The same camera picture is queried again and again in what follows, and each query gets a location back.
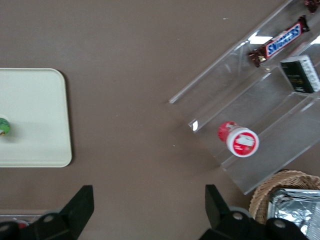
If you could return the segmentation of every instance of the white tray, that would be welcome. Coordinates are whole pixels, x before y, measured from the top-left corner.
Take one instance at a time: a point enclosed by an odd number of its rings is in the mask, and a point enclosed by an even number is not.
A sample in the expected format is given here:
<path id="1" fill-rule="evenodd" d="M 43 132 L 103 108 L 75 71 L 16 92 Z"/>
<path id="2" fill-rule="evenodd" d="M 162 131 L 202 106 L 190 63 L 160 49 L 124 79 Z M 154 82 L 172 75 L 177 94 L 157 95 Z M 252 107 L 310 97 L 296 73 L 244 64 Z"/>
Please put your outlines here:
<path id="1" fill-rule="evenodd" d="M 66 86 L 51 68 L 0 68 L 0 167 L 65 167 L 72 159 Z"/>

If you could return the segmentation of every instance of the wicker basket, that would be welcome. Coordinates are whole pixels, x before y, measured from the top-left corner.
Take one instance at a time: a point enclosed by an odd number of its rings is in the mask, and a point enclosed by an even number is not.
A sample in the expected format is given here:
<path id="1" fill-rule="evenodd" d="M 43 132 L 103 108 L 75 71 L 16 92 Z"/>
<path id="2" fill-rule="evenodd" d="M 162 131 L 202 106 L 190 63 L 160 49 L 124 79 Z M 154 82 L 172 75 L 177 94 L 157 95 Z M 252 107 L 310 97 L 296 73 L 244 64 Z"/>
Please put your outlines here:
<path id="1" fill-rule="evenodd" d="M 320 177 L 301 171 L 283 170 L 263 182 L 254 192 L 249 212 L 261 224 L 266 224 L 269 194 L 279 188 L 320 190 Z"/>

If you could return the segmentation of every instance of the green item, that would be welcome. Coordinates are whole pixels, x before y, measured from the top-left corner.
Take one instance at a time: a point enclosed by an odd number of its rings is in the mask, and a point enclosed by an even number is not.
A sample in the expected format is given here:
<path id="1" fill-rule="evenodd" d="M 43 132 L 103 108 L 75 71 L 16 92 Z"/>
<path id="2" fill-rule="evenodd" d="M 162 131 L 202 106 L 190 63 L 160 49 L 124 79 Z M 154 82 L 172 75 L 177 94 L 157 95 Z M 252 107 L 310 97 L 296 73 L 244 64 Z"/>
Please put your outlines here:
<path id="1" fill-rule="evenodd" d="M 7 120 L 0 117 L 0 136 L 8 134 L 10 131 L 10 125 Z"/>

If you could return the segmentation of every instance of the candy bar wrapper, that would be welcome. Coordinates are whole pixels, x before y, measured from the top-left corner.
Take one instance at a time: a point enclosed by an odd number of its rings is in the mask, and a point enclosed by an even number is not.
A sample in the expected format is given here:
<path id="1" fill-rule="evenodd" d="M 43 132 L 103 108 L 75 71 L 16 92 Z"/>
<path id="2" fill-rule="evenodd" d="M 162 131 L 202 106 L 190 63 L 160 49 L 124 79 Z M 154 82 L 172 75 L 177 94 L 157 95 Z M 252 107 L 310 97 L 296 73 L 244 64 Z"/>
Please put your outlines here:
<path id="1" fill-rule="evenodd" d="M 307 25 L 306 16 L 303 15 L 299 17 L 298 21 L 293 26 L 284 30 L 278 36 L 273 37 L 264 45 L 251 51 L 248 56 L 252 59 L 254 65 L 258 68 L 261 63 L 271 58 L 285 46 L 301 36 L 301 34 L 308 32 L 309 30 L 310 29 Z"/>

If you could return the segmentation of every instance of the clear acrylic display stand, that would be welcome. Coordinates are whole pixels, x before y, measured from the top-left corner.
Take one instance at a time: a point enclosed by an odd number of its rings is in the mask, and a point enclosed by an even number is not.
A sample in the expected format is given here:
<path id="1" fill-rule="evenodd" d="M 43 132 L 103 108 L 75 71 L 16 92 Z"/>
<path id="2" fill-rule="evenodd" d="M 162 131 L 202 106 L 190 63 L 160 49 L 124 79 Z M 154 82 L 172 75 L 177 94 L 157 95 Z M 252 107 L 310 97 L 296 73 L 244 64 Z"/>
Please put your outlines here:
<path id="1" fill-rule="evenodd" d="M 310 31 L 255 67 L 248 53 L 302 15 Z M 319 34 L 320 9 L 310 14 L 304 1 L 289 0 L 170 100 L 244 194 L 320 141 L 320 94 L 293 92 L 280 67 L 289 56 L 309 55 L 320 73 Z M 259 135 L 253 156 L 236 157 L 220 141 L 226 121 Z"/>

